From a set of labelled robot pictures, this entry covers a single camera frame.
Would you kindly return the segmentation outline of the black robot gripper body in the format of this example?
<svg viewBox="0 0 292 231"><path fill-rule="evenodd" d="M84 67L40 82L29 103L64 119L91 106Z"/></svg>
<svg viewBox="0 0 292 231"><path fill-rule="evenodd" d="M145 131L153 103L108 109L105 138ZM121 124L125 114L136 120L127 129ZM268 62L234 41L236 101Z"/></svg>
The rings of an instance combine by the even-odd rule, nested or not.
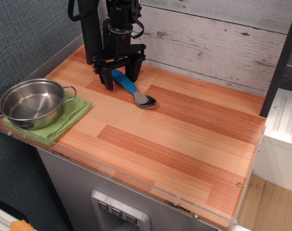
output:
<svg viewBox="0 0 292 231"><path fill-rule="evenodd" d="M136 24L141 31L132 35L132 24L128 24L125 29L120 29L119 25L113 25L111 20L103 22L103 51L92 57L95 74L99 74L102 67L113 70L125 67L128 60L145 60L146 45L131 44L133 39L141 37L144 33L144 25L140 21L136 21Z"/></svg>

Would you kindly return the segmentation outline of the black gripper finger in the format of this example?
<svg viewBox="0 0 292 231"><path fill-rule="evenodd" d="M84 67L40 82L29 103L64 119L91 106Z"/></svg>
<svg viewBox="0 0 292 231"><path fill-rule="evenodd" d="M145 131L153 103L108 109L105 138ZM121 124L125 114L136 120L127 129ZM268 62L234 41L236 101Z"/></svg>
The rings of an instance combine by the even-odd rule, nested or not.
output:
<svg viewBox="0 0 292 231"><path fill-rule="evenodd" d="M141 69L141 65L142 65L143 60L128 60L127 64L125 65L125 75L132 81L132 82L136 82L138 77L139 77L139 73L140 73L140 69Z"/></svg>
<svg viewBox="0 0 292 231"><path fill-rule="evenodd" d="M111 68L102 67L99 70L99 77L101 83L106 87L107 90L113 90L113 76Z"/></svg>

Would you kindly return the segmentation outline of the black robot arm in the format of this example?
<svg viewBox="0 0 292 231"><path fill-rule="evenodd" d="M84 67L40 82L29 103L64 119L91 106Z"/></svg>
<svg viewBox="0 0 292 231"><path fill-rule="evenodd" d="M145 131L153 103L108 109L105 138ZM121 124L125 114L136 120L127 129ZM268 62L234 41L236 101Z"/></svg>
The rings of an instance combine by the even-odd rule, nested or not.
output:
<svg viewBox="0 0 292 231"><path fill-rule="evenodd" d="M132 81L138 79L145 60L144 44L131 44L144 32L142 7L138 0L107 0L108 18L103 21L103 50L92 57L94 73L108 90L113 90L112 70L125 67L125 75Z"/></svg>

